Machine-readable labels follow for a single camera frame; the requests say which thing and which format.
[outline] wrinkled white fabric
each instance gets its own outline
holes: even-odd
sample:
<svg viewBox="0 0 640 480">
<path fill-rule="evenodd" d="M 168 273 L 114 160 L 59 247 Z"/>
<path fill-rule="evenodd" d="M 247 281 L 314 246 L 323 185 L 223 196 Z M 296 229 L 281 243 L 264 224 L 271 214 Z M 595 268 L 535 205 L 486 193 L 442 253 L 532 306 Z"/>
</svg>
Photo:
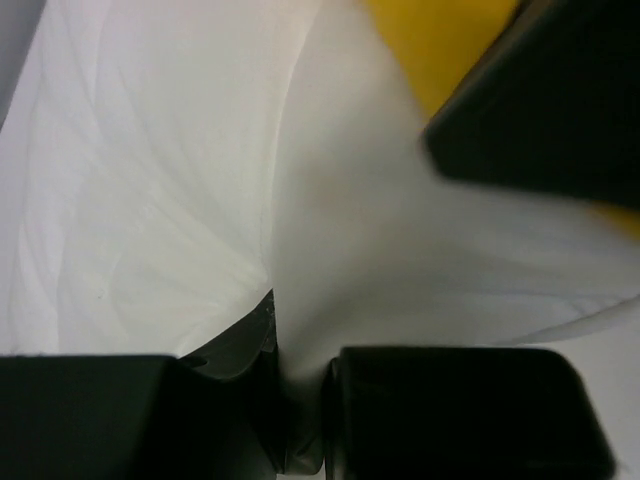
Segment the wrinkled white fabric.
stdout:
<svg viewBox="0 0 640 480">
<path fill-rule="evenodd" d="M 185 354 L 273 287 L 304 400 L 345 344 L 638 316 L 635 242 L 582 204 L 441 181 L 425 122 L 355 0 L 50 0 L 0 135 L 26 168 L 0 347 Z"/>
</svg>

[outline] yellow object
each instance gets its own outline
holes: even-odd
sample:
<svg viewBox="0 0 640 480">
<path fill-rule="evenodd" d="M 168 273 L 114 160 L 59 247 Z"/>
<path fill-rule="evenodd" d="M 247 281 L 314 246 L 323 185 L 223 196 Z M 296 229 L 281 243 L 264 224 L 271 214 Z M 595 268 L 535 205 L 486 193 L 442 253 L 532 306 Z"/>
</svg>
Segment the yellow object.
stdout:
<svg viewBox="0 0 640 480">
<path fill-rule="evenodd" d="M 509 22 L 518 0 L 365 0 L 427 114 Z"/>
</svg>

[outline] white sheet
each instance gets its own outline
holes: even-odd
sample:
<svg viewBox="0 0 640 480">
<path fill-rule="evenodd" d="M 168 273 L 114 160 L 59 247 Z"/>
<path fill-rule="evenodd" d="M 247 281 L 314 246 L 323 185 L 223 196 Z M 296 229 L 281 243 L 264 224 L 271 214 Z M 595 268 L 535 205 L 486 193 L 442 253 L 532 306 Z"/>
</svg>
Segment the white sheet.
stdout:
<svg viewBox="0 0 640 480">
<path fill-rule="evenodd" d="M 635 242 L 581 204 L 443 183 L 425 121 L 355 1 L 50 0 L 0 135 L 0 346 L 184 354 L 273 287 L 311 408 L 344 344 L 637 318 Z"/>
</svg>

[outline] blurry black object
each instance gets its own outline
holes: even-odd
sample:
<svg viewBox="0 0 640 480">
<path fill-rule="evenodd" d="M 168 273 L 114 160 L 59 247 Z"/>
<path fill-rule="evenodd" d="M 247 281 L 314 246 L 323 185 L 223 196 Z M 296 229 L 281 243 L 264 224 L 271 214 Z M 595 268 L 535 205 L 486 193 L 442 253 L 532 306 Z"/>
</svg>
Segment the blurry black object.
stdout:
<svg viewBox="0 0 640 480">
<path fill-rule="evenodd" d="M 545 350 L 346 348 L 324 389 L 330 480 L 603 480 L 582 382 Z"/>
<path fill-rule="evenodd" d="M 640 2 L 528 0 L 427 127 L 468 182 L 640 208 Z"/>
<path fill-rule="evenodd" d="M 275 480 L 285 465 L 271 294 L 180 360 L 0 358 L 0 389 L 3 480 Z M 580 379 L 550 352 L 348 348 L 323 395 L 330 479 L 614 470 Z"/>
</svg>

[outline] gray wall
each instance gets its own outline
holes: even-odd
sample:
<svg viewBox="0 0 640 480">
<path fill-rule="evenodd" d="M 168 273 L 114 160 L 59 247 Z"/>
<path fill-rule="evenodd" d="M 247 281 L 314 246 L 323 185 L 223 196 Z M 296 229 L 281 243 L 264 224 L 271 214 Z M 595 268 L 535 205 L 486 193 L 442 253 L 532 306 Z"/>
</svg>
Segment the gray wall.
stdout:
<svg viewBox="0 0 640 480">
<path fill-rule="evenodd" d="M 45 0 L 0 0 L 0 124 Z"/>
</svg>

